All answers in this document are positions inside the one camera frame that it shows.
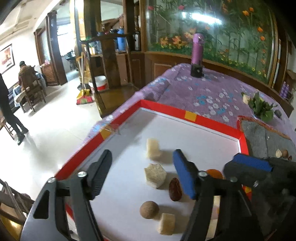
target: shoe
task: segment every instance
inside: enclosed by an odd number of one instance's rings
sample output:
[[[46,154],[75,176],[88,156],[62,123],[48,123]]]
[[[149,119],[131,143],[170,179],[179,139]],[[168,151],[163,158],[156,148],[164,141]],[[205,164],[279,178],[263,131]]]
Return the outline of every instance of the shoe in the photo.
[[[29,132],[29,130],[28,130],[27,128],[24,127],[24,128],[22,129],[22,134],[27,134],[28,132]]]
[[[17,145],[20,145],[22,143],[22,141],[24,140],[25,135],[24,134],[20,134],[17,137],[18,137]]]

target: metal screw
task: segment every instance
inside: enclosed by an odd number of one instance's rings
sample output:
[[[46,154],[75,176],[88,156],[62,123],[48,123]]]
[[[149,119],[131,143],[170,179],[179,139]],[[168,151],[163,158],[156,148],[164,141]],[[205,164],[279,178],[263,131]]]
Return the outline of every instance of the metal screw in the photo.
[[[207,173],[204,172],[204,171],[201,171],[201,172],[198,173],[198,175],[199,175],[200,177],[206,177],[206,176],[207,176]]]
[[[231,177],[231,178],[230,178],[230,181],[231,181],[232,183],[236,183],[236,182],[237,182],[237,178],[236,178],[236,177]]]
[[[259,182],[258,181],[256,181],[256,182],[254,182],[254,185],[253,185],[253,187],[257,187],[259,185]]]
[[[79,172],[79,173],[77,174],[77,176],[79,176],[79,177],[85,177],[86,175],[87,175],[87,172],[84,172],[84,171]]]
[[[53,183],[53,182],[55,182],[55,180],[56,180],[55,177],[51,177],[50,179],[47,180],[47,182],[48,183]]]

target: tablecloth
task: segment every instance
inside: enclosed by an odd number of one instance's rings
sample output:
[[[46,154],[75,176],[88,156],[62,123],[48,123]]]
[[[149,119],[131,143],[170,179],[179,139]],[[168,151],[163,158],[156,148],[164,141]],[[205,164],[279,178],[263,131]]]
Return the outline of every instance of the tablecloth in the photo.
[[[203,69],[204,77],[194,78],[190,76],[190,69],[190,64],[179,64],[167,70],[163,75],[136,92],[114,113],[97,122],[85,142],[140,99],[149,99],[191,111],[234,128],[237,128],[239,115],[253,116],[249,106],[243,103],[241,92],[254,96],[254,93],[258,91],[254,87],[236,78],[206,68]],[[281,119],[274,116],[268,124],[289,136],[296,143],[296,133],[281,106],[262,92],[260,92],[260,96],[270,104],[277,104],[278,106],[274,110],[279,109],[282,113]]]

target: framed picture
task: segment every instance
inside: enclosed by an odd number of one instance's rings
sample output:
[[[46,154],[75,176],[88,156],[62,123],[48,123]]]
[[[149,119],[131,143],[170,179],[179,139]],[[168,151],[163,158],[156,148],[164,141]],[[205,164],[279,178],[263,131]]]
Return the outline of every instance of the framed picture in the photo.
[[[12,44],[0,51],[0,73],[3,74],[15,65]]]

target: purple bottle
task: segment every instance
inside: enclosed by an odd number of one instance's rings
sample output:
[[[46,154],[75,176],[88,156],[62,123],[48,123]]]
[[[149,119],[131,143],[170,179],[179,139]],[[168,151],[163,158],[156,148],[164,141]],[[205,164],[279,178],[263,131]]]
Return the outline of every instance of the purple bottle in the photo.
[[[191,76],[201,78],[202,74],[202,57],[204,48],[204,36],[200,33],[193,35],[193,46],[191,56]]]
[[[289,92],[289,85],[286,85],[285,89],[284,89],[284,94],[283,94],[283,98],[286,99],[288,96],[288,92]]]
[[[286,82],[284,82],[283,85],[281,86],[281,91],[280,91],[280,93],[279,93],[279,95],[280,95],[281,97],[283,97],[284,89],[285,89],[285,88],[286,88]]]

